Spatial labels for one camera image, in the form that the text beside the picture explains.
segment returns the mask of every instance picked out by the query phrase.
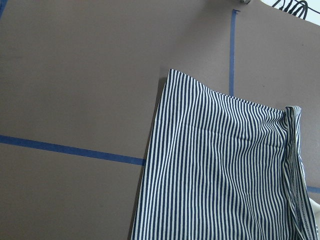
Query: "striped garment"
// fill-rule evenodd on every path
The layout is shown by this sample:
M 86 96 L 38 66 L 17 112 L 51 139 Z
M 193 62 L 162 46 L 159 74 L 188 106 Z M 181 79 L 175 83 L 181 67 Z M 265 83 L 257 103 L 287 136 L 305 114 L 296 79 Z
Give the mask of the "striped garment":
M 300 115 L 213 91 L 171 69 L 132 240 L 315 240 Z

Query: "blue tape line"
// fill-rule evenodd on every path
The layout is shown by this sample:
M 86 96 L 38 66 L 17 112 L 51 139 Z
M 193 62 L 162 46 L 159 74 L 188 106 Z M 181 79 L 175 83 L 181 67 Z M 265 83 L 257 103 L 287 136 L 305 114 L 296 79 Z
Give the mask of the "blue tape line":
M 230 63 L 229 63 L 229 95 L 234 95 L 234 77 L 235 77 L 235 31 L 236 15 L 239 10 L 232 10 L 231 28 L 230 28 Z
M 320 194 L 320 187 L 306 186 L 306 189 L 310 193 Z
M 63 146 L 63 145 L 52 144 L 52 143 L 41 142 L 41 141 L 33 141 L 33 140 L 27 140 L 27 139 L 11 137 L 11 136 L 0 135 L 0 143 L 32 148 L 32 149 L 52 151 L 52 152 L 63 153 L 63 154 L 77 155 L 77 156 L 94 158 L 94 159 L 103 159 L 103 160 L 115 161 L 120 163 L 135 164 L 135 165 L 141 165 L 141 166 L 144 166 L 146 162 L 145 159 L 141 159 L 137 157 L 117 155 L 113 153 L 93 151 L 88 149 L 82 149 L 82 148 L 77 148 L 72 146 Z
M 1 18 L 2 13 L 5 10 L 7 2 L 8 2 L 8 0 L 0 0 L 0 18 Z

